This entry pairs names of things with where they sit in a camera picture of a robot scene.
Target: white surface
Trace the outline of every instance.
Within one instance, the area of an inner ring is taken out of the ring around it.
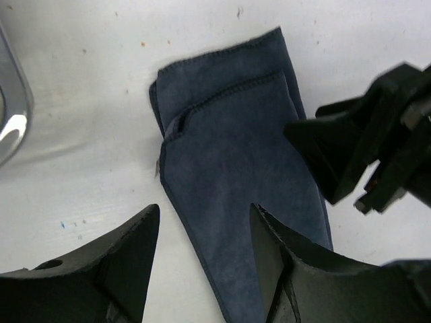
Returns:
[[[144,322],[223,322],[154,177],[162,138],[147,89],[157,70],[281,25],[312,116],[403,60],[425,67],[430,14],[429,0],[0,0],[36,102],[28,140],[0,170],[0,272],[33,268],[158,203]],[[352,207],[360,191],[329,209],[336,251],[375,264],[431,257],[427,207],[408,196],[363,217]]]

